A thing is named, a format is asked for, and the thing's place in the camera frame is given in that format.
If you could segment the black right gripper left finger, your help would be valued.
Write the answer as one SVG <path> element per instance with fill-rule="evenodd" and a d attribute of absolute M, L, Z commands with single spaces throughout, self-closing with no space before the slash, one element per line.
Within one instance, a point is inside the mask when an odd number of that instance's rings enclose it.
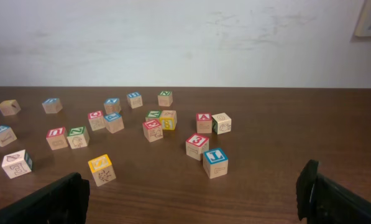
<path fill-rule="evenodd" d="M 0 223 L 85 224 L 89 181 L 73 172 L 0 209 Z"/>

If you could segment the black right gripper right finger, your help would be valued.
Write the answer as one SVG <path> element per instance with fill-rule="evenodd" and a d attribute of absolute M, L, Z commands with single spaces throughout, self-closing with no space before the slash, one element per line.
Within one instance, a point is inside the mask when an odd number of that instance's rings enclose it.
<path fill-rule="evenodd" d="M 371 223 L 371 203 L 318 172 L 309 160 L 296 181 L 298 219 L 312 223 Z"/>

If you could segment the yellow S block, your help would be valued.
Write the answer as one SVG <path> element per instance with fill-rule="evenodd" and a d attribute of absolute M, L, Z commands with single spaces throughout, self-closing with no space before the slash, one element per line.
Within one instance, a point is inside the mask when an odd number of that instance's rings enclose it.
<path fill-rule="evenodd" d="M 116 179 L 112 162 L 107 154 L 88 161 L 88 165 L 98 187 Z"/>

